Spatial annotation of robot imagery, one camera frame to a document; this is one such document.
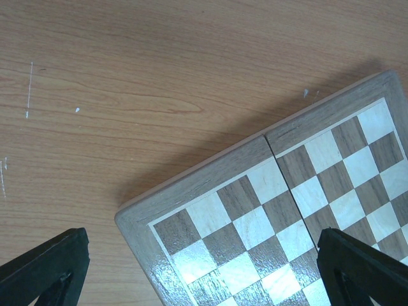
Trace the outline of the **wooden folding chess board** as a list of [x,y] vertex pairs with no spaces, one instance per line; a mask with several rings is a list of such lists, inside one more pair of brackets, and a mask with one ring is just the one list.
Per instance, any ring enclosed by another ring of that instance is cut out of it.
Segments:
[[407,263],[407,99],[357,82],[123,204],[115,223],[164,305],[329,305],[337,228]]

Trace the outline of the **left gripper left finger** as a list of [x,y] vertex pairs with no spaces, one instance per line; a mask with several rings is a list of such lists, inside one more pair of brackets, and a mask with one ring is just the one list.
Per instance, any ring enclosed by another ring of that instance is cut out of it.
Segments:
[[76,305],[90,263],[85,228],[71,228],[1,266],[1,305]]

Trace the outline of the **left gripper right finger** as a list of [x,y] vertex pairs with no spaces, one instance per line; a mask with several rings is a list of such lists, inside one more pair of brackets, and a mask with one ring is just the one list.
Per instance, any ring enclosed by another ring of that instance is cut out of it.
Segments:
[[317,246],[332,305],[407,305],[407,265],[335,228],[324,229]]

